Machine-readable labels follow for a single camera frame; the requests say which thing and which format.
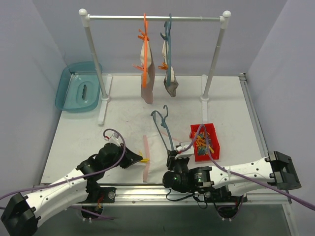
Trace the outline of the white pink-trimmed underwear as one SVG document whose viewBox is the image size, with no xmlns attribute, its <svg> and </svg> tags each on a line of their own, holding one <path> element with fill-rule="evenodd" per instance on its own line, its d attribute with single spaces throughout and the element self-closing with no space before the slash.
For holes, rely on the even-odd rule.
<svg viewBox="0 0 315 236">
<path fill-rule="evenodd" d="M 157 132 L 152 135 L 143 135 L 145 163 L 143 182 L 149 184 L 162 184 L 162 178 L 168 171 L 167 150 Z"/>
</svg>

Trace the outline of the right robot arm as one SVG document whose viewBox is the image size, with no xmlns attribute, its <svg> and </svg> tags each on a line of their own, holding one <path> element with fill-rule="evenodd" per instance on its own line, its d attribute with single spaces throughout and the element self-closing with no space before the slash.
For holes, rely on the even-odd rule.
<svg viewBox="0 0 315 236">
<path fill-rule="evenodd" d="M 181 193 L 218 191 L 222 200 L 230 201 L 260 188 L 284 191 L 301 188 L 292 158 L 278 151 L 253 162 L 226 167 L 214 164 L 188 169 L 189 157 L 171 157 L 168 161 L 162 184 Z"/>
</svg>

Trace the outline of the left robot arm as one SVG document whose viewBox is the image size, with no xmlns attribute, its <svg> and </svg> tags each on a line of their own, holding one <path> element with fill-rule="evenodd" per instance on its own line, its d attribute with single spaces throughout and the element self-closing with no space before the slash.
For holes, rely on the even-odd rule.
<svg viewBox="0 0 315 236">
<path fill-rule="evenodd" d="M 11 194 L 1 221 L 11 236 L 32 236 L 39 226 L 73 204 L 95 202 L 99 198 L 98 180 L 106 171 L 126 169 L 143 158 L 122 144 L 107 143 L 58 181 L 32 190 Z"/>
</svg>

